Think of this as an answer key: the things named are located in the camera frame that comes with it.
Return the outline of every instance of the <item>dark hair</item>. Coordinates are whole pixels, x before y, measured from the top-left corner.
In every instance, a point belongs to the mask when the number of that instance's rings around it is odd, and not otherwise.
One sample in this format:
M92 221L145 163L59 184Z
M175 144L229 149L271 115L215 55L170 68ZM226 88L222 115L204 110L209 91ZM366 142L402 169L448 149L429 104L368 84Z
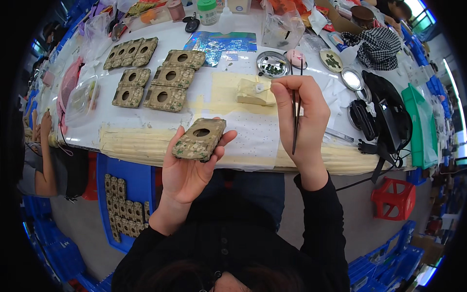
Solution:
M402 13L404 13L405 19L410 19L412 17L412 9L405 1L395 0L394 2L396 6L402 10Z
M251 279L253 292L301 292L304 284L293 270L277 271L259 264L243 270ZM135 292L209 291L217 278L209 267L194 260L179 260L158 271L148 271L134 286Z

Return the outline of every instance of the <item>green tray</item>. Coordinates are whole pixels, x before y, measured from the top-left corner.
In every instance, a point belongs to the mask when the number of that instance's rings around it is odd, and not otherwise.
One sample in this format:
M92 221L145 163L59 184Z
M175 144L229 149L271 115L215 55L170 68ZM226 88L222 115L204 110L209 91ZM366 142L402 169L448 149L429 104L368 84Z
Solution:
M438 161L425 161L425 151L423 144L423 131L422 125L420 124L420 114L418 113L418 107L422 107L427 101L418 92L418 90L409 83L409 87L402 90L402 98L404 100L405 108L412 117L412 139L410 140L411 151L412 151L412 165L427 169L428 167L435 165ZM438 138L436 137L436 125L433 113L431 113L430 128L432 132L432 147L433 150L438 153Z

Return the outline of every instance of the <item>black jacket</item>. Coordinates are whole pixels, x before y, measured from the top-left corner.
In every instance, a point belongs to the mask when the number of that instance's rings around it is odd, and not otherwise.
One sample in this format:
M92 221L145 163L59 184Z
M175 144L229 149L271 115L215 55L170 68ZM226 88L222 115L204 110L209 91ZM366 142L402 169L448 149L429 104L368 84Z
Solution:
M348 292L343 211L334 185L329 178L321 190L309 192L302 188L300 175L294 181L305 207L300 251L275 233L266 211L239 195L222 194L193 203L186 223L173 235L143 230L115 270L112 291L132 291L144 273L193 259L206 263L217 277L223 271L232 273L247 287L254 279L243 269L260 264L295 270L309 291Z

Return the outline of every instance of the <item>white table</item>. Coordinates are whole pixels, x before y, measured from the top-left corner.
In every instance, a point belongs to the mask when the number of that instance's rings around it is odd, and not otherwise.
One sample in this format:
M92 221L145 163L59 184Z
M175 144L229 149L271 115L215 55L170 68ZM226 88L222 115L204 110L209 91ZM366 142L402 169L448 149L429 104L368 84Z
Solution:
M186 15L192 15L194 7L185 7L185 11ZM228 67L228 72L256 74L255 60L258 53L266 50L275 50L281 53L283 53L283 51L262 47L259 45L262 38L261 28L262 22L264 20L264 11L256 5L255 1L252 4L250 15L235 14L234 17L236 20L235 31L256 33L258 52L239 52L239 60L231 61L233 65ZM184 31L184 27L185 23L183 22L163 22L142 28L137 31L133 31L131 33L125 32L118 42L113 43L112 46L106 52L104 52L100 58L98 58L100 64L95 67L96 74L99 76L98 82L101 86L101 89L94 115L85 125L81 127L68 127L66 134L64 134L66 142L73 146L98 150L99 129L103 123L112 125L116 128L143 128L150 125L152 128L176 129L180 124L187 128L192 120L193 112L186 107L184 107L179 113L170 113L145 108L142 106L142 104L139 106L139 108L123 108L112 106L111 102L122 73L125 69L131 67L120 67L110 71L102 70L103 63L105 62L111 48L114 45L129 40L139 39L141 37L151 38L157 36L159 38L157 48L150 62L146 66L143 66L144 68L151 69L150 80L152 80L156 68L162 64L167 56L168 51L172 49L183 49L185 43L190 37L190 34ZM217 32L218 25L217 23L212 26L200 25L198 31ZM327 38L327 32L322 31L320 35L328 43L332 50L338 52L337 48ZM77 47L80 43L79 38L80 37L78 37L76 45ZM302 50L307 56L308 68L304 70L304 75L313 76L322 89L327 85L330 78L336 78L339 80L339 82L342 82L340 73L332 73L322 65L321 61L319 60L318 52L306 51L304 46L298 47L298 49ZM72 63L73 58L76 58L77 53L77 50L74 50L74 53L70 55L66 64L64 65L65 69L63 70L62 75L66 71L66 68L68 68L68 66ZM400 62L413 62L412 59L406 56L404 53L399 53L398 59ZM359 71L365 69L357 62L355 62L353 66ZM225 67L225 64L222 62L217 66L217 68L201 67L200 70L196 72L195 79L187 91L187 101L196 101L197 96L201 94L204 95L205 100L209 100L211 95L212 73L223 71L225 70ZM396 87L399 93L407 87L409 82L407 72L403 66L400 66L399 69L392 71L366 70L374 72L375 74L389 80ZM145 92L147 91L149 84L150 82L146 84ZM44 109L47 107L47 104L55 103L54 98L56 96L57 93L54 93L50 88L44 90L41 96L42 104L39 106L42 109L40 110L40 113L44 111ZM365 141L363 133L356 130L350 124L347 112L345 109L342 110L343 115L337 116L333 129L353 137L356 141L358 141L358 139ZM58 133L58 141L63 141L60 133Z

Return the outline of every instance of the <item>holographic sheet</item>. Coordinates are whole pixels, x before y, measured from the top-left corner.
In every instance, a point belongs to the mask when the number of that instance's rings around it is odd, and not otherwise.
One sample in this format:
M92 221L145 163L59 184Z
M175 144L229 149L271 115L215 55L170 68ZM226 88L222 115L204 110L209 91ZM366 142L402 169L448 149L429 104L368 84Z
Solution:
M198 50L206 53L204 67L215 67L222 51L255 52L256 34L252 32L233 32L223 35L220 32L197 31L191 34L184 50Z

